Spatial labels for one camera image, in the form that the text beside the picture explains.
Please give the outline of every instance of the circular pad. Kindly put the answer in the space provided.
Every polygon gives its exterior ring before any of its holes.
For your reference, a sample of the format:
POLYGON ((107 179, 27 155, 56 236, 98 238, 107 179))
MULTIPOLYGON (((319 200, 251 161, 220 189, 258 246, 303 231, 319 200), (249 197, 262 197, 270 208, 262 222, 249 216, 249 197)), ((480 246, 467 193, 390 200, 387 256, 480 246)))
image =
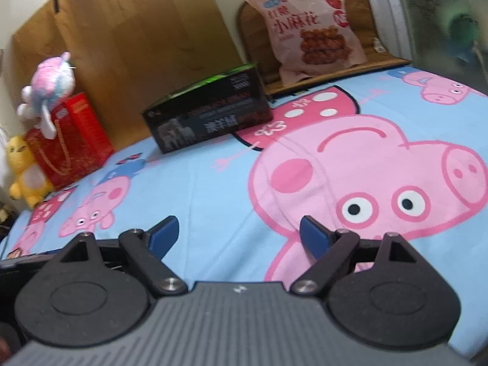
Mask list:
POLYGON ((447 341, 460 312, 456 294, 435 270, 404 262, 346 275, 332 286, 326 304, 348 334, 389 350, 447 341))
POLYGON ((36 341, 94 346, 124 335, 145 314, 149 299, 134 277, 87 262, 47 264, 20 291, 15 314, 36 341))
POLYGON ((87 315, 107 302, 103 286, 91 282, 73 282, 59 287, 51 294, 51 305, 65 315, 87 315))

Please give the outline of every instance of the cartoon pig eye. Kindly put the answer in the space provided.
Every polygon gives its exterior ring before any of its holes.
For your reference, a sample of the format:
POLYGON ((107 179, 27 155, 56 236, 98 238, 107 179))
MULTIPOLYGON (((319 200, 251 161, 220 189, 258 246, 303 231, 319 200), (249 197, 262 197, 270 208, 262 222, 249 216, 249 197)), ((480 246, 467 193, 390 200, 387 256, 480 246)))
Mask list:
POLYGON ((378 216, 376 200, 365 193, 350 194, 337 204, 339 220, 354 228, 364 228, 372 224, 378 216))
POLYGON ((393 211, 407 221, 421 221, 430 212, 430 199, 418 187, 408 186, 399 189, 393 196, 393 211))

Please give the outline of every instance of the brown cushion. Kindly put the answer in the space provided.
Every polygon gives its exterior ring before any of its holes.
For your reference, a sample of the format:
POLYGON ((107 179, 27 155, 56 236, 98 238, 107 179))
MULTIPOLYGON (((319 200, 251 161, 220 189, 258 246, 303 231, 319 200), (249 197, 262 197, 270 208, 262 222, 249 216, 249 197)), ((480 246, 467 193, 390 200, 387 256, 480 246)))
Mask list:
POLYGON ((348 77, 353 74, 367 73, 410 63, 408 60, 394 57, 388 52, 377 53, 373 48, 374 38, 379 38, 369 0, 346 0, 347 19, 354 33, 358 36, 368 61, 349 69, 320 75, 284 87, 280 80, 280 63, 276 60, 269 42, 268 30, 263 16, 248 3, 243 3, 237 12, 237 27, 249 61, 258 62, 258 68, 269 95, 309 87, 313 84, 348 77))

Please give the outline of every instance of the yellow plush toy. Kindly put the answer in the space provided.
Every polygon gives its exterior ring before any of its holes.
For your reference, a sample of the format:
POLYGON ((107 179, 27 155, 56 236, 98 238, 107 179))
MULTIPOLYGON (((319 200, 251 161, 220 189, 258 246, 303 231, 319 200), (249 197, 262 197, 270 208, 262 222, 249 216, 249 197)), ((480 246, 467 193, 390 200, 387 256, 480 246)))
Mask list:
POLYGON ((53 185, 46 178, 29 146, 21 136, 9 140, 6 148, 7 159, 15 175, 14 184, 10 186, 13 199, 24 198, 30 208, 42 202, 45 195, 53 191, 53 185))

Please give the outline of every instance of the bedsheet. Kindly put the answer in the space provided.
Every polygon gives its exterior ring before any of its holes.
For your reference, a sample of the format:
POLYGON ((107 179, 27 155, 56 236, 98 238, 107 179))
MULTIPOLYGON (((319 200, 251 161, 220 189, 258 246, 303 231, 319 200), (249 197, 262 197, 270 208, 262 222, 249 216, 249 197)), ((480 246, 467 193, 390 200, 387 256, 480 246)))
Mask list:
POLYGON ((280 280, 313 259, 303 215, 364 238, 402 233, 458 293, 450 344, 488 337, 488 98, 412 67, 338 80, 273 102, 272 122, 162 155, 148 138, 23 212, 3 257, 116 238, 168 215, 163 261, 189 284, 280 280))

